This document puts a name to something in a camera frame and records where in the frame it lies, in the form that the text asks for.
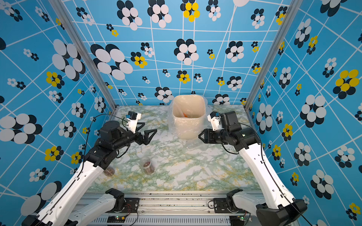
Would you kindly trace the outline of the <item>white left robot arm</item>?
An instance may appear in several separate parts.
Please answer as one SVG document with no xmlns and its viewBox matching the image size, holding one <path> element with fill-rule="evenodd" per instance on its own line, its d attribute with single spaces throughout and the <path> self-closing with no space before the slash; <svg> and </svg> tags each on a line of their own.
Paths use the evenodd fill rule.
<svg viewBox="0 0 362 226">
<path fill-rule="evenodd" d="M 111 188 L 98 200 L 86 207 L 74 211 L 75 206 L 112 161 L 121 155 L 119 150 L 129 148 L 132 143 L 148 145 L 156 129 L 145 130 L 143 122 L 129 120 L 131 127 L 123 129 L 118 121 L 108 121 L 100 129 L 100 138 L 84 157 L 83 163 L 64 187 L 59 182 L 47 185 L 48 192 L 42 191 L 32 200 L 39 200 L 40 205 L 31 211 L 21 223 L 23 226 L 86 226 L 100 215 L 120 212 L 124 209 L 124 193 Z"/>
</svg>

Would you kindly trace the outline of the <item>left green circuit board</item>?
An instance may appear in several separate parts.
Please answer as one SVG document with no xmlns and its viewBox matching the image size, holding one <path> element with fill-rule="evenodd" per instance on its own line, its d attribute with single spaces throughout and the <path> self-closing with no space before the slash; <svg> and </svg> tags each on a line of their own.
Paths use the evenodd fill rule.
<svg viewBox="0 0 362 226">
<path fill-rule="evenodd" d="M 126 220 L 126 216 L 113 216 L 113 215 L 110 215 L 108 216 L 108 219 L 107 219 L 107 223 L 124 223 L 125 220 Z"/>
</svg>

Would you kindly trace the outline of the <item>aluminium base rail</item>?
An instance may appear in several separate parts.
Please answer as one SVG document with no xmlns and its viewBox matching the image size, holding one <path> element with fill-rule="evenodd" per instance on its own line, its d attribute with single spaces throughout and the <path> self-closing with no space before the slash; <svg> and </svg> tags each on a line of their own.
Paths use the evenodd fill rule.
<svg viewBox="0 0 362 226">
<path fill-rule="evenodd" d="M 167 194 L 162 197 L 144 198 L 139 204 L 139 208 L 143 211 L 151 211 L 151 213 L 166 213 L 172 214 L 197 214 L 208 210 L 213 210 L 210 206 L 213 198 L 205 194 L 200 194 L 198 197 L 195 194 L 184 196 L 181 194 Z"/>
</svg>

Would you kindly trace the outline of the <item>aluminium frame post right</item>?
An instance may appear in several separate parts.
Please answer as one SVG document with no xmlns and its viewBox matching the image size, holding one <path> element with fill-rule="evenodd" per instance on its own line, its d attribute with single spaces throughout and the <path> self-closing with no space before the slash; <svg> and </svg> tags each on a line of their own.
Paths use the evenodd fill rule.
<svg viewBox="0 0 362 226">
<path fill-rule="evenodd" d="M 291 24 L 293 23 L 293 21 L 296 17 L 296 14 L 298 12 L 298 9 L 301 6 L 302 2 L 303 2 L 302 0 L 291 1 L 290 6 L 288 7 L 288 13 L 287 13 L 286 19 L 280 26 L 280 29 L 278 30 L 278 32 L 275 36 L 275 39 L 272 42 L 272 45 L 266 55 L 265 61 L 262 64 L 261 72 L 257 76 L 257 78 L 253 84 L 253 87 L 251 89 L 251 92 L 247 98 L 247 104 L 245 105 L 245 111 L 248 111 L 248 109 L 251 107 L 251 105 L 258 93 L 260 84 L 263 81 L 263 79 L 265 78 L 265 76 L 267 75 L 272 62 L 274 61 L 274 59 L 276 57 L 277 50 L 279 49 L 279 46 L 283 42 Z"/>
</svg>

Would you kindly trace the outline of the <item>aluminium frame post left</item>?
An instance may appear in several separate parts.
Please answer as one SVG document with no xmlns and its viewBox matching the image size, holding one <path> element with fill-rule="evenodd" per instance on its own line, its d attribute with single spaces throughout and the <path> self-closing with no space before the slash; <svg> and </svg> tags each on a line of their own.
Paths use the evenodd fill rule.
<svg viewBox="0 0 362 226">
<path fill-rule="evenodd" d="M 62 24 L 64 25 L 70 39 L 72 40 L 73 44 L 79 51 L 82 59 L 84 60 L 84 63 L 86 67 L 89 69 L 89 72 L 91 76 L 93 77 L 94 81 L 98 85 L 99 89 L 103 93 L 106 101 L 108 101 L 112 112 L 114 112 L 117 108 L 117 105 L 115 101 L 113 100 L 110 92 L 105 87 L 104 80 L 101 77 L 101 74 L 99 73 L 98 69 L 96 68 L 94 62 L 92 61 L 92 58 L 90 57 L 86 46 L 82 42 L 82 39 L 79 35 L 79 32 L 76 30 L 75 25 L 72 23 L 68 13 L 66 12 L 66 7 L 62 3 L 62 1 L 49 1 L 51 6 L 53 7 L 55 13 L 61 20 Z"/>
</svg>

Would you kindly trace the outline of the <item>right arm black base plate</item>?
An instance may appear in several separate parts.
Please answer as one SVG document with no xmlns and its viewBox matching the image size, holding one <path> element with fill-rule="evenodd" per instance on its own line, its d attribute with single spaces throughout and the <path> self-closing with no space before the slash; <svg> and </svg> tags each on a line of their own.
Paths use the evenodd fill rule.
<svg viewBox="0 0 362 226">
<path fill-rule="evenodd" d="M 211 201 L 212 205 L 210 206 L 215 213 L 219 213 L 219 214 L 249 214 L 249 212 L 247 212 L 244 209 L 238 209 L 236 210 L 232 210 L 231 207 L 228 206 L 227 201 L 225 198 L 214 198 Z"/>
</svg>

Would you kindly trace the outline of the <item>aluminium frame post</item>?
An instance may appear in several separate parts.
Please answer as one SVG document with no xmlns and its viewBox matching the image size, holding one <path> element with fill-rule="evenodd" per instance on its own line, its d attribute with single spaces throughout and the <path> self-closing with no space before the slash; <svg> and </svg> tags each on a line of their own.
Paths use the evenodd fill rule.
<svg viewBox="0 0 362 226">
<path fill-rule="evenodd" d="M 278 32 L 275 36 L 275 39 L 272 42 L 272 45 L 266 55 L 265 61 L 262 64 L 261 72 L 257 76 L 257 78 L 253 84 L 253 87 L 251 89 L 251 92 L 247 98 L 247 104 L 245 105 L 245 111 L 248 111 L 248 109 L 251 107 L 251 105 L 258 93 L 260 84 L 263 81 L 263 79 L 265 78 L 265 76 L 267 75 L 272 62 L 274 61 L 274 59 L 276 57 L 277 50 L 279 49 L 279 46 L 283 42 L 291 24 L 293 23 L 293 21 L 296 17 L 296 14 L 298 12 L 298 9 L 301 6 L 302 2 L 303 2 L 302 0 L 291 1 L 290 6 L 288 7 L 288 13 L 287 13 L 286 19 L 280 26 L 280 29 L 278 30 Z"/>
<path fill-rule="evenodd" d="M 51 6 L 53 7 L 55 13 L 61 20 L 62 24 L 64 25 L 70 39 L 72 40 L 73 44 L 79 51 L 82 59 L 84 60 L 84 63 L 86 67 L 89 69 L 89 72 L 91 76 L 93 77 L 94 81 L 98 85 L 99 89 L 103 93 L 106 101 L 108 101 L 112 112 L 114 112 L 117 108 L 117 105 L 115 101 L 113 100 L 110 92 L 105 87 L 104 80 L 101 77 L 101 74 L 99 73 L 98 69 L 96 68 L 94 62 L 92 61 L 92 58 L 90 57 L 86 46 L 82 42 L 82 39 L 79 35 L 79 32 L 76 30 L 75 25 L 72 23 L 68 13 L 66 12 L 66 7 L 62 3 L 62 1 L 49 1 Z"/>
</svg>

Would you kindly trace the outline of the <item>green circuit board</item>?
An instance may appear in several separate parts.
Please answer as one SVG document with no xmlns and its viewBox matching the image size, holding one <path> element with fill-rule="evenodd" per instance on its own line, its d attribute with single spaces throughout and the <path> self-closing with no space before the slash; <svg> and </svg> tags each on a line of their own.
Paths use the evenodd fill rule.
<svg viewBox="0 0 362 226">
<path fill-rule="evenodd" d="M 250 217 L 230 216 L 229 219 L 231 226 L 246 226 L 249 222 Z"/>
<path fill-rule="evenodd" d="M 113 216 L 113 215 L 110 215 L 108 216 L 108 219 L 107 219 L 107 223 L 124 223 L 125 220 L 126 220 L 126 216 Z"/>
</svg>

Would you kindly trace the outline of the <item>right green circuit board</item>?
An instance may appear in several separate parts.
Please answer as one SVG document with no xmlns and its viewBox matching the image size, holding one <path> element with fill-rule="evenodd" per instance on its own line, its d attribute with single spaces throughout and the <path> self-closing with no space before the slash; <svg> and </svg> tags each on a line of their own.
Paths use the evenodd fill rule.
<svg viewBox="0 0 362 226">
<path fill-rule="evenodd" d="M 230 216 L 229 219 L 231 226 L 246 226 L 249 222 L 250 217 Z"/>
</svg>

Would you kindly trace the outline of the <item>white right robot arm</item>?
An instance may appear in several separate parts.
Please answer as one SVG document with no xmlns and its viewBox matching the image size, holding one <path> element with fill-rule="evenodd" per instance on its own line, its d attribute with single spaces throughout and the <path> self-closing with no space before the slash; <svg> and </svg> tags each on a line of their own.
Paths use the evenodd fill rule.
<svg viewBox="0 0 362 226">
<path fill-rule="evenodd" d="M 301 217 L 307 205 L 296 199 L 280 180 L 265 155 L 257 132 L 238 122 L 234 111 L 212 112 L 207 119 L 212 127 L 204 129 L 199 139 L 205 144 L 233 146 L 235 154 L 248 164 L 263 193 L 263 198 L 258 199 L 242 189 L 235 189 L 227 193 L 223 204 L 214 199 L 215 211 L 225 210 L 234 214 L 244 211 L 255 215 L 263 226 L 286 226 Z"/>
</svg>

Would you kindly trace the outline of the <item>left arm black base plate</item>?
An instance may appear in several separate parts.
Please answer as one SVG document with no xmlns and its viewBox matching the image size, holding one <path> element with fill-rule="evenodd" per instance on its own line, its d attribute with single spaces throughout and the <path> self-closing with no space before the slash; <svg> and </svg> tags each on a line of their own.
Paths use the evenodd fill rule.
<svg viewBox="0 0 362 226">
<path fill-rule="evenodd" d="M 107 213 L 136 213 L 140 204 L 140 198 L 125 198 L 124 206 L 121 210 L 112 209 Z"/>
</svg>

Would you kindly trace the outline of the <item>clear jar with dried flowers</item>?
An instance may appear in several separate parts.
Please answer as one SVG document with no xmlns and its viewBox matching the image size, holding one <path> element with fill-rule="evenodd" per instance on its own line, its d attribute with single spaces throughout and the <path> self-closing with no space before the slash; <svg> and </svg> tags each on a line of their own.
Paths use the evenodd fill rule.
<svg viewBox="0 0 362 226">
<path fill-rule="evenodd" d="M 151 175 L 155 172 L 155 168 L 152 163 L 152 159 L 149 157 L 143 157 L 140 160 L 140 166 L 147 175 Z"/>
</svg>

